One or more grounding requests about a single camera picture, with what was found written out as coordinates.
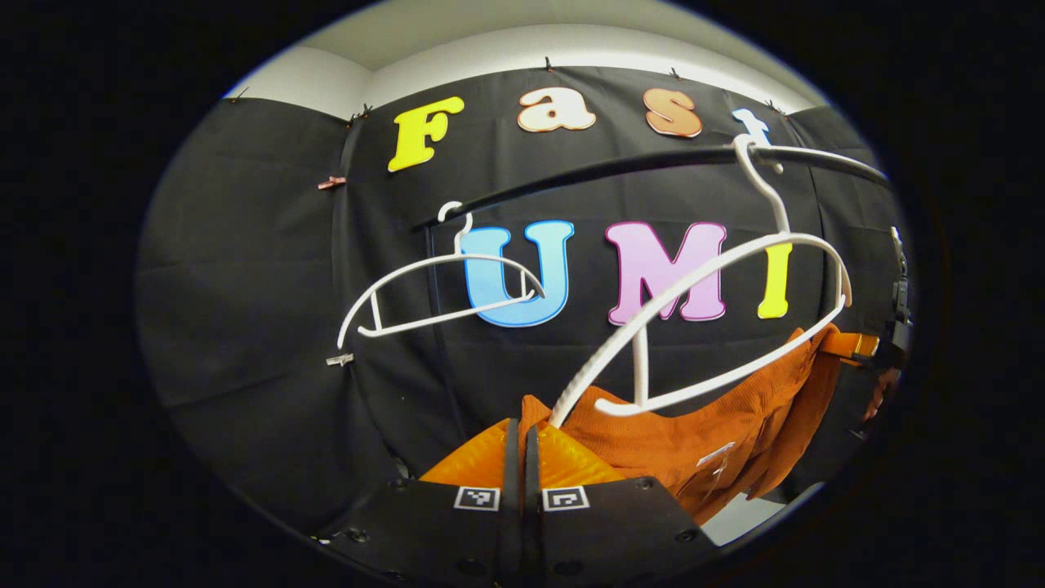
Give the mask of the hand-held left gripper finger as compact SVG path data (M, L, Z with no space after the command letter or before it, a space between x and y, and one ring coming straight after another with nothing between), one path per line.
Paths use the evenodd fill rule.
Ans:
M503 587L520 559L518 420L477 436L497 483L392 478L350 509L318 547L389 587Z
M522 546L541 587L653 587L719 550L656 478L626 478L551 425L527 432Z

